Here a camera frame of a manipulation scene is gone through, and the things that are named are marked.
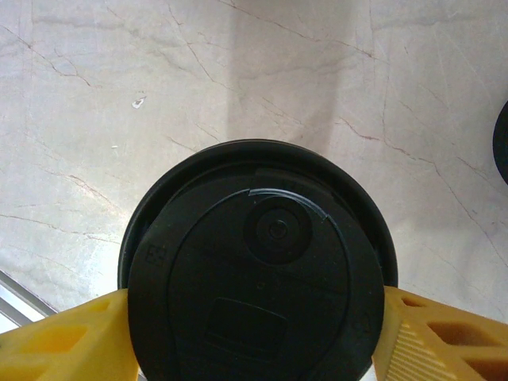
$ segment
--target round black cap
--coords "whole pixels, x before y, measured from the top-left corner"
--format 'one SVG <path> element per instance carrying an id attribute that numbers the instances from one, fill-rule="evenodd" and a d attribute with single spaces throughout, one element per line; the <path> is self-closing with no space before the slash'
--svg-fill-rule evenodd
<path id="1" fill-rule="evenodd" d="M 381 214 L 342 170 L 294 145 L 240 140 L 148 192 L 119 283 L 148 381 L 356 380 L 397 266 Z"/>

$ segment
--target circular button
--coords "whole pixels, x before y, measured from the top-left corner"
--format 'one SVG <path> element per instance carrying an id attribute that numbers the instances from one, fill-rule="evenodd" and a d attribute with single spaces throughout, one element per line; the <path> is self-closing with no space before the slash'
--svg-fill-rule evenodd
<path id="1" fill-rule="evenodd" d="M 304 206 L 292 198 L 270 196 L 254 206 L 244 226 L 245 243 L 259 260 L 287 264 L 307 250 L 312 223 Z"/>
<path id="2" fill-rule="evenodd" d="M 277 220 L 271 223 L 269 228 L 270 236 L 274 240 L 280 240 L 287 235 L 287 225 L 286 222 Z"/>

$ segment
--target white floor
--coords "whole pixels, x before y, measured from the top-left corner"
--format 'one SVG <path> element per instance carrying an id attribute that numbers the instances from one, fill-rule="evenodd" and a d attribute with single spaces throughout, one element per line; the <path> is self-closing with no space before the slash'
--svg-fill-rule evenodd
<path id="1" fill-rule="evenodd" d="M 265 137 L 360 182 L 401 288 L 508 321 L 506 100 L 502 0 L 0 2 L 0 268 L 58 309 L 105 294 L 167 169 Z"/>

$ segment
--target white marble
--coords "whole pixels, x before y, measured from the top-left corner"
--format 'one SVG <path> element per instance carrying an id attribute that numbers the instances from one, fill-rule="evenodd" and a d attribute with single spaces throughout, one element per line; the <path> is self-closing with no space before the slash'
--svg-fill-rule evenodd
<path id="1" fill-rule="evenodd" d="M 0 267 L 59 309 L 111 291 L 153 182 L 265 137 L 359 181 L 402 288 L 508 322 L 507 62 L 503 0 L 0 2 Z"/>

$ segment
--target black plastic cover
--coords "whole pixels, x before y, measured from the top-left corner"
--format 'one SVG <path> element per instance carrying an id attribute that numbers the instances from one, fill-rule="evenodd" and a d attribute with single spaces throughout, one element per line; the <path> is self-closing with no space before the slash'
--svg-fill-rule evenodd
<path id="1" fill-rule="evenodd" d="M 238 155 L 252 150 L 265 155 Z M 270 160 L 277 151 L 287 164 Z M 250 140 L 199 155 L 203 171 L 145 222 L 129 263 L 129 326 L 148 380 L 361 377 L 383 323 L 380 264 L 396 283 L 396 263 L 379 259 L 391 240 L 374 248 L 359 205 L 302 170 L 298 155 L 324 160 L 311 152 Z"/>

